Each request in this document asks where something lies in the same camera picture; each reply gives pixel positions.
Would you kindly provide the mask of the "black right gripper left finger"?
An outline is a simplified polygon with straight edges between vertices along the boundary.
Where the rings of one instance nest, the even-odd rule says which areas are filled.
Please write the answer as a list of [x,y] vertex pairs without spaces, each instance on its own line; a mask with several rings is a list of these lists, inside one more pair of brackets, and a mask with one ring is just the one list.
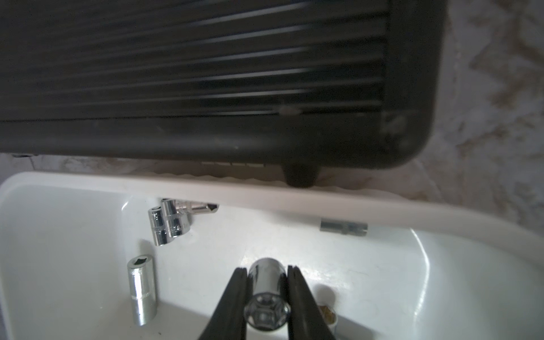
[[246,339],[247,269],[236,268],[199,339]]

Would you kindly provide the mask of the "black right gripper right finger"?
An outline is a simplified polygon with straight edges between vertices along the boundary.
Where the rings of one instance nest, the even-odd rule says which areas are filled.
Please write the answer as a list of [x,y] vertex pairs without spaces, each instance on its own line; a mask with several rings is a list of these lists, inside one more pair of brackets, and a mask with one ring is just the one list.
[[287,284],[291,307],[288,321],[289,340],[335,339],[323,319],[302,271],[297,266],[288,267]]

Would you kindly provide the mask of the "lone chrome socket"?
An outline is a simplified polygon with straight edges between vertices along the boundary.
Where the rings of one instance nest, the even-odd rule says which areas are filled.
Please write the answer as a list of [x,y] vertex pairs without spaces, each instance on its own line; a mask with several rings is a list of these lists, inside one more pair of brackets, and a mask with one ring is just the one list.
[[341,220],[321,219],[320,231],[341,235],[365,237],[368,233],[368,224]]

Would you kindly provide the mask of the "long chrome socket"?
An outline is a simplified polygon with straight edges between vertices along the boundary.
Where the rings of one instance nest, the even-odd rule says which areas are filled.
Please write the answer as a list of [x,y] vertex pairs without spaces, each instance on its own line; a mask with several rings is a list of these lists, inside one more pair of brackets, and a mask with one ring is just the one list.
[[157,315],[154,257],[145,254],[130,259],[127,263],[127,275],[133,321],[141,327]]

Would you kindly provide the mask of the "small chrome socket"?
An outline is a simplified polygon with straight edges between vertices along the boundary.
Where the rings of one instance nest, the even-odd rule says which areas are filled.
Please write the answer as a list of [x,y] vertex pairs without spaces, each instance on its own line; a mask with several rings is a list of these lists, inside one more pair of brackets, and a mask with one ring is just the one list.
[[187,234],[191,230],[191,223],[185,212],[179,212],[174,199],[163,198],[161,200],[162,215],[170,239]]

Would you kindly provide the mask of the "chrome socket joined pair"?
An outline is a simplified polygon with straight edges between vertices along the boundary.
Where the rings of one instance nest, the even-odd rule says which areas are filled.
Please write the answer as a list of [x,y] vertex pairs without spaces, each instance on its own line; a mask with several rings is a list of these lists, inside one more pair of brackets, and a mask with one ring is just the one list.
[[331,333],[335,335],[339,320],[336,311],[330,305],[325,303],[317,303],[317,307],[320,309],[320,313],[325,324],[330,329]]

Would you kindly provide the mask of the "small angled cluster socket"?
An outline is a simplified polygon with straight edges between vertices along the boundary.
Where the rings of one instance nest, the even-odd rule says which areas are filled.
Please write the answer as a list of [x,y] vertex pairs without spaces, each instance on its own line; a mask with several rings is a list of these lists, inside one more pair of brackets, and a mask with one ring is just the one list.
[[175,207],[178,212],[192,215],[215,213],[219,205],[214,203],[203,203],[195,201],[175,201]]

